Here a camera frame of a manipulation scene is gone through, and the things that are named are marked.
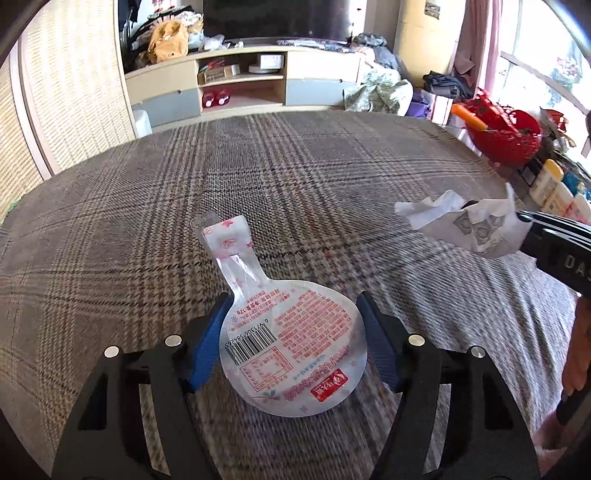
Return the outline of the person's right hand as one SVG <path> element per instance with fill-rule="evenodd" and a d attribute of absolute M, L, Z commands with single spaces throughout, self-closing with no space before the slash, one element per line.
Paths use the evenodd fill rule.
<path fill-rule="evenodd" d="M 571 395 L 575 390 L 581 391 L 587 381 L 591 359 L 590 322 L 590 299 L 580 297 L 576 305 L 575 320 L 562 375 L 563 389 L 567 395 Z"/>

